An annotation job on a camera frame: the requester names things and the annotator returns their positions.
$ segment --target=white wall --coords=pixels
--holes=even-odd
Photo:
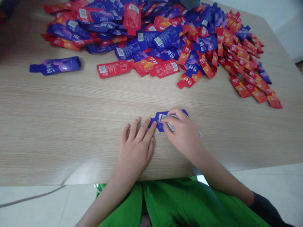
[[[303,0],[215,0],[266,19],[294,61],[303,60]]]

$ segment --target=wooden table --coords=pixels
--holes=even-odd
[[[99,79],[96,65],[116,61],[114,53],[50,46],[40,36],[53,19],[43,2],[57,3],[21,1],[0,26],[1,186],[105,183],[117,165],[123,127],[174,107],[187,110],[204,146],[230,171],[303,161],[303,77],[265,19],[241,12],[243,24],[265,44],[261,61],[284,109],[239,97],[223,67],[183,90],[176,86],[181,73],[141,78],[131,70]],[[29,73],[30,64],[76,55],[80,71]],[[155,139],[141,180],[193,175],[164,133],[157,131]]]

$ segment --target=person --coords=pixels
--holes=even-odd
[[[157,122],[127,124],[121,135],[118,166],[77,227],[90,226],[291,226],[273,205],[252,192],[203,147],[198,127],[180,109],[178,119],[162,119],[173,146],[197,167],[209,186],[191,178],[137,182],[155,147]],[[175,128],[173,133],[167,123]]]

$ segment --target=forearm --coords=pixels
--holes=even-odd
[[[125,174],[116,171],[109,183],[85,212],[76,227],[96,227],[104,221],[133,187],[134,182],[127,182]]]
[[[244,204],[250,206],[254,201],[253,192],[212,157],[204,147],[201,148],[201,154],[196,167],[202,172],[209,186],[227,195],[238,197]]]

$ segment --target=finger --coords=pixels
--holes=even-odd
[[[136,136],[136,140],[141,141],[145,135],[146,129],[149,125],[149,123],[151,122],[151,117],[148,117],[145,122],[143,123],[143,125],[140,127],[137,136]]]
[[[167,115],[172,115],[172,114],[175,114],[177,115],[177,117],[180,119],[180,120],[183,120],[185,118],[185,113],[182,112],[182,110],[180,110],[179,108],[174,108],[174,109],[171,109]]]
[[[133,141],[136,137],[136,132],[137,132],[137,128],[138,128],[138,124],[139,122],[141,121],[141,117],[137,117],[130,129],[130,132],[129,132],[129,136],[128,136],[128,140],[131,140]]]
[[[126,140],[127,140],[126,134],[127,134],[128,129],[129,129],[129,124],[127,124],[124,127],[123,131],[122,131],[122,134],[121,134],[121,143],[125,143],[126,142]]]
[[[155,137],[153,136],[151,138],[151,141],[149,142],[149,145],[148,145],[148,154],[147,154],[147,163],[150,162],[151,158],[152,158],[152,155],[154,154],[154,148],[155,148]]]
[[[174,136],[174,133],[170,130],[166,122],[163,123],[163,129],[168,139],[170,140]]]
[[[178,124],[180,123],[179,120],[177,120],[176,118],[173,118],[173,117],[166,117],[166,118],[163,118],[161,119],[162,122],[165,122],[165,123],[169,123],[170,125],[172,125],[174,128],[178,127]]]
[[[157,127],[157,122],[154,121],[151,125],[151,128],[147,131],[147,133],[145,134],[144,138],[143,138],[143,141],[146,142],[146,144],[151,141],[152,139],[152,136],[154,135],[155,133],[155,130],[156,130],[156,127]]]

